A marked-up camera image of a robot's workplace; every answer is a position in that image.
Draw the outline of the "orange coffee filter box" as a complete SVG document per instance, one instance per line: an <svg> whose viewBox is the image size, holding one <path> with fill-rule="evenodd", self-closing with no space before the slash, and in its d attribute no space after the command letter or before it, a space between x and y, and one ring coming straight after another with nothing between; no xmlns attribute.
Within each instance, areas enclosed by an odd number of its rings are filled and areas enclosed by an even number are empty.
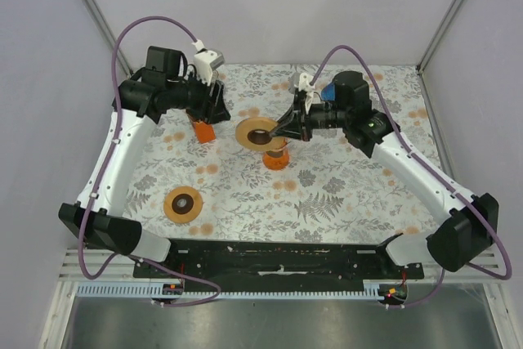
<svg viewBox="0 0 523 349"><path fill-rule="evenodd" d="M196 120L193 116L186 112L190 124L193 128L194 134L200 144L206 144L216 140L216 134L211 124Z"/></svg>

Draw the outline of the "bamboo ring dripper stand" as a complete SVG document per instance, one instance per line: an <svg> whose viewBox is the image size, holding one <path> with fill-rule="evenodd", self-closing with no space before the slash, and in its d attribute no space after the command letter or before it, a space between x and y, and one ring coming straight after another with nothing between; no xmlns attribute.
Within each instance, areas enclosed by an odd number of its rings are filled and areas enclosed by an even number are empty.
<svg viewBox="0 0 523 349"><path fill-rule="evenodd" d="M285 146L285 138L271 136L278 123L266 117L254 117L241 121L235 129L235 139L244 148L252 151L276 151Z"/></svg>

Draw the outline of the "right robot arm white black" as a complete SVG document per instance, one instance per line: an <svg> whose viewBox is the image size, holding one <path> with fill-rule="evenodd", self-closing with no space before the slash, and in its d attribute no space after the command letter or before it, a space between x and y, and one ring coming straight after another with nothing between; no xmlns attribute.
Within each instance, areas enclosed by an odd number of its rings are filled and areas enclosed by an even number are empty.
<svg viewBox="0 0 523 349"><path fill-rule="evenodd" d="M309 141L315 130L342 130L351 146L391 170L439 224L433 232L386 240L386 251L374 258L381 277L393 278L404 265L415 262L435 262L456 272L494 243L498 201L488 193L475 195L428 163L399 126L374 109L362 73L336 74L327 86L332 96L323 96L320 102L314 101L311 80L307 73L289 79L293 103L270 135Z"/></svg>

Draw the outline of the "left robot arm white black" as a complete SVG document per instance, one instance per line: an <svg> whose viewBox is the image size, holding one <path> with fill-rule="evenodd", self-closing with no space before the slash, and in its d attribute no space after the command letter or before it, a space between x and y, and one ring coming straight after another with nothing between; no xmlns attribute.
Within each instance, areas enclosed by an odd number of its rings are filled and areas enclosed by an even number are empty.
<svg viewBox="0 0 523 349"><path fill-rule="evenodd" d="M59 219L93 248L152 260L162 277L174 276L180 258L170 240L123 215L127 190L145 143L168 110L183 110L206 124L230 120L224 83L217 70L224 56L200 48L189 64L181 51L149 47L145 66L118 86L119 99L105 143L85 188L74 204L62 204Z"/></svg>

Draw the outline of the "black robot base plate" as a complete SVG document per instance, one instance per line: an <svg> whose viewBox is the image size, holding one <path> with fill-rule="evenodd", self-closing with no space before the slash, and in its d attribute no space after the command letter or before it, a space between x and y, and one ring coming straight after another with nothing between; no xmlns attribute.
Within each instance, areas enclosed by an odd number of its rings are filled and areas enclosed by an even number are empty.
<svg viewBox="0 0 523 349"><path fill-rule="evenodd" d="M420 263L397 266L380 244L266 243L173 239L164 266L223 289L362 289L364 280L424 276Z"/></svg>

